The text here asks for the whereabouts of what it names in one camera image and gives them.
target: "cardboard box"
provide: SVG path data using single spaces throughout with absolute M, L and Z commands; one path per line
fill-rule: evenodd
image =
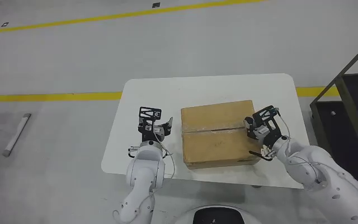
M 251 100 L 183 108 L 184 163 L 189 169 L 251 165 L 260 158 L 255 140 L 246 135 L 243 120 L 254 113 Z

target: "white table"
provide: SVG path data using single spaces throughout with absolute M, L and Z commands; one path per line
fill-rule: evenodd
M 125 84 L 122 98 L 113 122 L 102 169 L 110 174 L 126 174 L 131 160 L 128 157 L 130 146 L 139 146 L 142 140 L 137 130 L 138 114 L 141 106 L 162 109 L 162 124 L 173 117 L 170 136 L 163 144 L 173 153 L 176 173 L 174 178 L 233 184 L 279 186 L 302 188 L 294 181 L 276 158 L 267 162 L 260 160 L 255 165 L 231 166 L 189 170 L 183 163 L 180 109 L 252 100 L 255 111 L 273 105 L 280 108 L 287 122 L 291 136 L 302 144 L 309 144 L 300 105 L 293 79 L 287 74 L 251 74 L 238 76 L 207 76 L 185 78 L 152 78 L 130 80 Z M 281 119 L 276 118 L 283 134 L 287 130 Z M 173 165 L 169 157 L 165 174 L 169 177 Z

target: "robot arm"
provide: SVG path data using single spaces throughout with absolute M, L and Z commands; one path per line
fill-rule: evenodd
M 133 189 L 124 199 L 119 212 L 119 223 L 150 224 L 154 210 L 153 190 L 163 185 L 165 163 L 160 141 L 171 132 L 172 118 L 165 124 L 154 125 L 161 118 L 161 110 L 140 108 L 138 131 L 142 134 L 139 147 L 128 149 L 133 158 L 127 168 L 126 182 Z
M 358 181 L 324 149 L 283 136 L 275 115 L 280 116 L 278 108 L 268 106 L 253 118 L 245 118 L 248 136 L 267 147 L 267 152 L 258 156 L 269 161 L 277 157 L 331 223 L 358 223 Z

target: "concrete floor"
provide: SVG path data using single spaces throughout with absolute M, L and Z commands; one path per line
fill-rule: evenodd
M 311 100 L 301 98 L 300 103 L 314 143 Z M 2 127 L 16 126 L 23 113 L 32 113 L 11 156 L 0 157 L 0 223 L 115 223 L 111 212 L 130 189 L 124 175 L 105 174 L 101 160 L 117 104 L 0 103 L 0 116 L 7 118 Z M 171 180 L 156 200 L 156 224 L 170 223 L 180 213 L 206 204 L 237 206 L 263 223 L 325 223 L 298 189 Z

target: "wire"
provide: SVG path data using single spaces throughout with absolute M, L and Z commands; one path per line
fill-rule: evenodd
M 337 171 L 336 169 L 334 169 L 332 166 L 328 166 L 327 164 L 324 164 L 324 163 L 322 163 L 322 162 L 298 162 L 298 163 L 295 163 L 295 164 L 290 164 L 290 163 L 288 163 L 288 165 L 301 165 L 301 164 L 309 164 L 309 165 L 313 165 L 313 164 L 317 164 L 317 165 L 323 165 L 323 166 L 326 166 L 326 167 L 328 167 L 328 168 L 330 168 L 331 170 L 333 170 L 339 177 L 341 177 L 340 176 L 340 174 L 342 173 L 342 172 L 339 172 L 339 171 Z M 344 180 L 346 180 L 349 184 L 351 184 L 357 191 L 358 191 L 358 187 L 356 187 L 352 182 L 350 182 L 346 177 L 344 177 L 343 178 Z
M 278 113 L 278 115 L 279 115 L 279 117 L 281 118 L 282 122 L 285 124 L 286 129 L 287 129 L 287 131 L 288 131 L 288 133 L 289 133 L 289 142 L 288 142 L 287 147 L 286 147 L 286 149 L 285 149 L 285 154 L 286 154 L 287 150 L 289 150 L 289 153 L 290 153 L 290 152 L 291 152 L 291 148 L 290 148 L 290 144 L 291 144 L 291 133 L 290 133 L 290 129 L 289 129 L 289 126 L 286 124 L 285 120 L 281 117 L 281 114 Z
M 170 153 L 170 151 L 169 151 L 169 150 L 163 145 L 163 143 L 158 139 L 157 134 L 156 134 L 155 131 L 154 131 L 154 123 L 155 123 L 155 122 L 153 122 L 153 134 L 154 134 L 155 138 L 157 139 L 158 143 L 162 146 L 162 148 L 165 150 L 165 152 L 168 153 L 168 155 L 170 156 L 170 158 L 172 159 L 172 162 L 173 162 L 173 174 L 172 174 L 171 177 L 169 178 L 169 180 L 171 180 L 171 179 L 173 179 L 174 174 L 175 174 L 175 163 L 174 163 L 174 159 L 173 159 L 173 154 Z M 138 206 L 138 208 L 137 208 L 137 210 L 138 210 L 139 212 L 135 215 L 135 217 L 133 218 L 132 221 L 130 221 L 130 222 L 119 222 L 119 221 L 115 218 L 115 216 L 114 216 L 114 213 L 115 213 L 115 212 L 117 213 L 117 215 L 119 215 L 119 211 L 118 211 L 118 210 L 113 210 L 113 211 L 112 211 L 112 218 L 113 218 L 118 224 L 130 224 L 130 223 L 132 223 L 132 222 L 135 220 L 135 218 L 137 217 L 137 215 L 140 213 L 140 206 L 143 204 L 143 202 L 144 202 L 145 200 L 147 200 L 147 198 L 149 198 L 149 197 L 151 197 L 153 194 L 155 194 L 157 191 L 159 191 L 160 189 L 162 189 L 162 188 L 163 188 L 164 186 L 166 186 L 167 184 L 168 184 L 168 182 L 167 182 L 165 185 L 163 185 L 161 188 L 158 188 L 157 190 L 154 190 L 153 192 L 149 193 L 149 195 L 148 195 L 146 198 L 144 198 L 142 202 L 140 202 L 140 204 L 139 204 L 139 206 Z
M 286 122 L 284 121 L 284 119 L 281 117 L 281 114 L 278 113 L 278 115 L 279 115 L 279 117 L 281 118 L 282 122 L 285 124 L 285 126 L 286 126 L 286 128 L 287 128 L 287 131 L 288 131 L 288 133 L 289 133 L 289 142 L 288 142 L 287 147 L 286 147 L 286 149 L 285 149 L 285 153 L 286 153 L 286 151 L 289 149 L 289 154 L 290 154 L 290 152 L 291 152 L 291 149 L 290 149 L 290 142 L 291 142 L 290 129 L 289 129 L 288 125 L 286 124 Z M 332 167 L 330 167 L 330 166 L 328 166 L 328 165 L 326 165 L 326 164 L 323 164 L 323 163 L 321 163 L 321 162 L 299 162 L 299 163 L 296 163 L 296 164 L 290 164 L 290 163 L 286 163 L 286 164 L 288 164 L 288 165 L 301 165 L 301 164 L 309 164 L 309 165 L 318 164 L 318 165 L 320 165 L 320 164 L 322 164 L 323 166 L 326 166 L 326 167 L 330 168 L 331 170 L 333 170 L 334 172 L 336 172 L 336 174 L 337 174 L 338 176 L 339 176 L 339 174 L 340 174 L 340 172 L 338 172 L 338 171 L 335 170 L 334 168 L 332 168 Z M 358 188 L 357 188 L 352 182 L 350 182 L 348 179 L 346 179 L 346 178 L 343 178 L 343 179 L 346 180 L 348 183 L 350 183 L 356 190 L 358 190 Z

